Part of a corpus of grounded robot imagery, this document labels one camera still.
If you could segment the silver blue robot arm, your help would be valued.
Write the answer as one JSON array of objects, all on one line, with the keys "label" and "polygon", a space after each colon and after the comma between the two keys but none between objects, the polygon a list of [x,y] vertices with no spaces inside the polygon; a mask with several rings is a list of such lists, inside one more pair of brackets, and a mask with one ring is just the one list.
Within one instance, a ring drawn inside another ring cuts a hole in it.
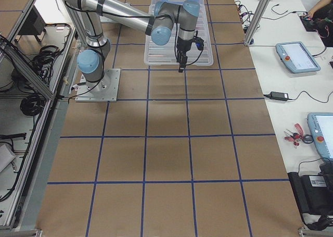
[{"label": "silver blue robot arm", "polygon": [[187,63],[186,53],[193,43],[203,50],[203,39],[195,30],[200,5],[184,1],[181,5],[158,2],[153,15],[129,6],[119,0],[63,0],[70,11],[82,15],[76,25],[86,32],[86,50],[79,53],[78,67],[85,80],[87,93],[106,97],[111,78],[105,72],[104,62],[110,51],[110,41],[104,36],[100,17],[107,17],[117,23],[144,32],[157,45],[165,45],[176,28],[175,58],[182,72]]}]

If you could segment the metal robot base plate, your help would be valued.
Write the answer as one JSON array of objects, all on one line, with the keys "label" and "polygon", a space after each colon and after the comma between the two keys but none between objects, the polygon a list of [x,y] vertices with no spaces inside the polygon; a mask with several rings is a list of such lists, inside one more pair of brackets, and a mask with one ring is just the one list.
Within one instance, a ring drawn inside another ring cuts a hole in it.
[{"label": "metal robot base plate", "polygon": [[118,97],[121,69],[106,69],[104,78],[94,87],[87,83],[83,74],[80,82],[84,82],[77,90],[76,102],[116,102]]}]

